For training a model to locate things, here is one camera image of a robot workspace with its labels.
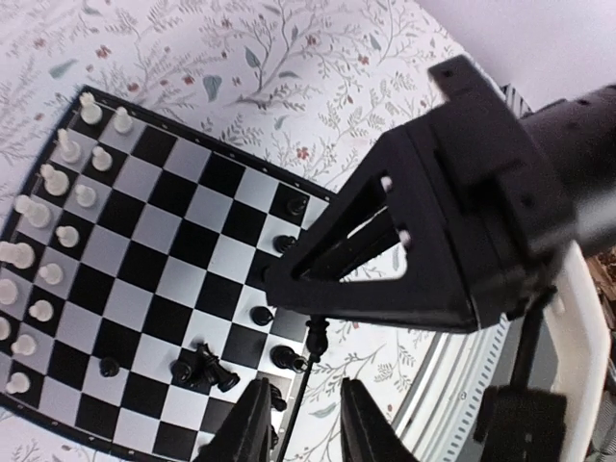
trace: white pawn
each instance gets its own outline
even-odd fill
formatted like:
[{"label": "white pawn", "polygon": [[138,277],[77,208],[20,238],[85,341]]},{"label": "white pawn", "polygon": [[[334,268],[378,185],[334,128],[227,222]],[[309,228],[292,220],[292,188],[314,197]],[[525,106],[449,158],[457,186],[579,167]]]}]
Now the white pawn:
[{"label": "white pawn", "polygon": [[45,179],[45,190],[51,195],[62,195],[68,191],[68,177],[63,171],[43,164],[40,166],[40,176]]},{"label": "white pawn", "polygon": [[49,208],[43,204],[38,204],[27,195],[19,195],[15,200],[14,208],[35,228],[44,228],[51,219]]},{"label": "white pawn", "polygon": [[50,286],[55,286],[60,284],[64,279],[64,272],[60,265],[55,263],[49,263],[44,267],[40,267],[38,269],[38,275],[42,277],[43,281],[45,281]]},{"label": "white pawn", "polygon": [[68,139],[68,132],[64,128],[58,130],[58,143],[60,144],[60,157],[68,164],[75,164],[81,157],[81,146],[76,141]]},{"label": "white pawn", "polygon": [[112,155],[100,146],[92,150],[92,165],[98,171],[107,171],[112,167],[114,159]]},{"label": "white pawn", "polygon": [[37,341],[28,334],[21,334],[17,340],[11,345],[13,354],[23,354],[24,356],[32,356],[37,350]]},{"label": "white pawn", "polygon": [[19,291],[17,285],[11,279],[0,279],[0,303],[13,305],[17,301]]},{"label": "white pawn", "polygon": [[73,226],[58,226],[56,236],[64,247],[71,248],[79,243],[79,232]]},{"label": "white pawn", "polygon": [[96,202],[96,191],[86,185],[77,185],[75,187],[75,195],[77,196],[77,203],[88,209]]},{"label": "white pawn", "polygon": [[26,243],[0,243],[0,262],[7,262],[25,270],[35,262],[35,251]]},{"label": "white pawn", "polygon": [[125,135],[132,130],[133,118],[128,115],[128,111],[126,111],[125,108],[119,107],[115,110],[114,128],[122,135]]},{"label": "white pawn", "polygon": [[35,320],[48,322],[54,316],[54,307],[47,300],[39,300],[28,308],[28,313]]},{"label": "white pawn", "polygon": [[7,393],[14,395],[15,393],[26,393],[30,390],[30,379],[23,372],[16,372],[11,375],[11,380],[7,383]]},{"label": "white pawn", "polygon": [[81,103],[81,119],[87,125],[95,125],[100,122],[101,118],[103,118],[103,110],[96,104],[92,93],[82,93],[79,96],[79,102]]}]

